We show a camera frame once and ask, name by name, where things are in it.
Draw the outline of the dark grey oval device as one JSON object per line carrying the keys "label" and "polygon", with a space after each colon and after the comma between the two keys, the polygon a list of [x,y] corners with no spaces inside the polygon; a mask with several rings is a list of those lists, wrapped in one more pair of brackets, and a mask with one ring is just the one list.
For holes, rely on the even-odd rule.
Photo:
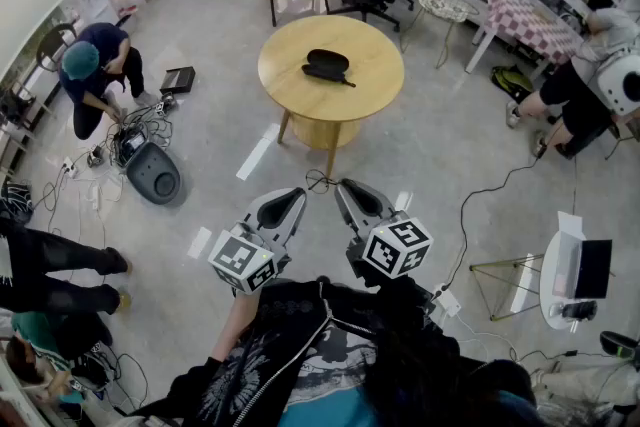
{"label": "dark grey oval device", "polygon": [[132,187],[147,201],[167,205],[178,195],[181,175],[170,156],[147,141],[131,157],[125,174]]}

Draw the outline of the person's right forearm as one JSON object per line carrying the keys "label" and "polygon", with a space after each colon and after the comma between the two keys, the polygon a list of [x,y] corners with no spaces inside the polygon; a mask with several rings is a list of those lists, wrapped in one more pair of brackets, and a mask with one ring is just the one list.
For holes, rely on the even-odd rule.
{"label": "person's right forearm", "polygon": [[363,274],[362,279],[367,288],[379,288],[377,295],[387,306],[405,313],[420,311],[427,315],[435,310],[434,295],[409,276],[392,279],[373,271]]}

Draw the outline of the person's left forearm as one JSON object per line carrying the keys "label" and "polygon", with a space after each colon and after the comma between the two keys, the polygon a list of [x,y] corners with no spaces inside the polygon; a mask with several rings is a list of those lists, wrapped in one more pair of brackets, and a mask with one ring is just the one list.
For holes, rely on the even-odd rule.
{"label": "person's left forearm", "polygon": [[225,324],[211,351],[210,357],[223,362],[241,335],[254,321],[260,302],[261,291],[247,295],[237,292]]}

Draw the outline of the person's body in black jacket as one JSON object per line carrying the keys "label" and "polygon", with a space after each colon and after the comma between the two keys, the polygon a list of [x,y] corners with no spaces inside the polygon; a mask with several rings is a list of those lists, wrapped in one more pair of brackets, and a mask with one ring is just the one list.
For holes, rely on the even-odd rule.
{"label": "person's body in black jacket", "polygon": [[465,357],[429,315],[377,292],[325,277],[264,287],[228,357],[177,377],[137,417],[174,427],[546,427],[519,364]]}

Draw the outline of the black laptop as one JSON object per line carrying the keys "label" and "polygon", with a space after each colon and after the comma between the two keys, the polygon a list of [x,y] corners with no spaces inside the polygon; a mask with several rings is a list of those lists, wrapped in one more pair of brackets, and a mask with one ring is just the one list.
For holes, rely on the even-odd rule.
{"label": "black laptop", "polygon": [[606,297],[612,245],[611,240],[585,240],[581,243],[573,293],[575,299],[594,300]]}

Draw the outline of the white backpack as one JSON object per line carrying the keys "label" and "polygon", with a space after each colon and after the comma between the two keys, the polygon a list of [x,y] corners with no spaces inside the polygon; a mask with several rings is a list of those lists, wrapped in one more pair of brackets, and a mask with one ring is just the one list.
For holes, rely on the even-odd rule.
{"label": "white backpack", "polygon": [[603,60],[588,86],[613,114],[630,116],[640,109],[640,54],[620,52]]}

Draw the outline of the black white-striped bag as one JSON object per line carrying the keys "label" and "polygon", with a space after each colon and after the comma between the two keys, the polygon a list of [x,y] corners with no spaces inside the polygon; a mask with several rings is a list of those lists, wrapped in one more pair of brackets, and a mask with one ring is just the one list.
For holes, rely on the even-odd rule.
{"label": "black white-striped bag", "polygon": [[6,181],[0,187],[0,218],[26,224],[31,220],[33,212],[29,185]]}

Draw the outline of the black round-back chair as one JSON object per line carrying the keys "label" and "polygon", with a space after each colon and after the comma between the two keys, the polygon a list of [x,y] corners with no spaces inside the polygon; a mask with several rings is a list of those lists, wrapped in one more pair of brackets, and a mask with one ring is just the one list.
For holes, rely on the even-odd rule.
{"label": "black round-back chair", "polygon": [[64,52],[75,42],[76,29],[73,24],[61,23],[50,29],[36,50],[38,66],[49,72],[57,72]]}

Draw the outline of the green black backpack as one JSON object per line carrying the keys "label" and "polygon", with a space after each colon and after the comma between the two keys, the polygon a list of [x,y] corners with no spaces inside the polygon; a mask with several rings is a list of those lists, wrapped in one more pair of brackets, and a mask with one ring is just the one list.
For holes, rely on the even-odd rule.
{"label": "green black backpack", "polygon": [[533,92],[530,79],[516,65],[494,67],[491,70],[490,80],[517,104]]}

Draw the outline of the black glasses case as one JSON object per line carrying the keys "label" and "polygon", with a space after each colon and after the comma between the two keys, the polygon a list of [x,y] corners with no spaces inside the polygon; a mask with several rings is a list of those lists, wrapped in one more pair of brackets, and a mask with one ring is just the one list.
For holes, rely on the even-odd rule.
{"label": "black glasses case", "polygon": [[307,63],[301,66],[301,70],[307,76],[355,88],[356,84],[346,78],[349,66],[349,60],[339,53],[313,49],[307,54]]}

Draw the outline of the round wooden table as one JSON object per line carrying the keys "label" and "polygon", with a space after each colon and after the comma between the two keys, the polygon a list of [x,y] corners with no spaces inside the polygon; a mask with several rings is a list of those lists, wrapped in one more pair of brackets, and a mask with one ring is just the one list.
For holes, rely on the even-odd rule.
{"label": "round wooden table", "polygon": [[[304,74],[302,66],[315,49],[348,59],[346,85]],[[300,141],[328,152],[327,176],[336,150],[353,140],[361,120],[397,97],[405,78],[391,39],[365,22],[338,15],[311,16],[279,28],[264,43],[257,70],[267,94],[283,109],[277,141],[292,123]]]}

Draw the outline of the black open box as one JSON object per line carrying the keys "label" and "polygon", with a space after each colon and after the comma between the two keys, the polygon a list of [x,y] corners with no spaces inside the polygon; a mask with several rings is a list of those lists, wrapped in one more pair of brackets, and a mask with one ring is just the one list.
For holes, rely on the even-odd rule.
{"label": "black open box", "polygon": [[192,66],[168,69],[160,92],[162,94],[186,94],[192,89],[196,72]]}

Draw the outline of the pink checkered table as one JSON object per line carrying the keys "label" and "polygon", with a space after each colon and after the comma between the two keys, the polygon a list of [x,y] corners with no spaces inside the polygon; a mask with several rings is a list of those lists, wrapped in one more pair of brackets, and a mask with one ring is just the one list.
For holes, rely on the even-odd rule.
{"label": "pink checkered table", "polygon": [[545,68],[566,62],[584,42],[561,17],[531,0],[488,0],[488,10],[472,40],[475,53],[465,66],[471,73],[496,37],[510,37],[533,50],[541,59],[529,78]]}

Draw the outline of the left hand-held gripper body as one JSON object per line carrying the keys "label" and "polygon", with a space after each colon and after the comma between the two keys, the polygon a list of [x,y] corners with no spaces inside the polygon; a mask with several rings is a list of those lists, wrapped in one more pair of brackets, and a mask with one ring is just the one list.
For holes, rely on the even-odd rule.
{"label": "left hand-held gripper body", "polygon": [[237,292],[254,294],[277,278],[290,262],[286,244],[294,217],[281,220],[250,211],[230,230],[223,230],[208,257],[217,276]]}

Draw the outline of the white round side table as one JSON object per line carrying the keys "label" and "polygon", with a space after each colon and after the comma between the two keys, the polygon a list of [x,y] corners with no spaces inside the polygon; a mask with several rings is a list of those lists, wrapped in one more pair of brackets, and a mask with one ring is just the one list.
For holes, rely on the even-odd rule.
{"label": "white round side table", "polygon": [[574,331],[583,320],[591,320],[603,299],[573,297],[581,243],[587,239],[558,231],[544,254],[540,279],[540,308],[547,324],[555,330]]}

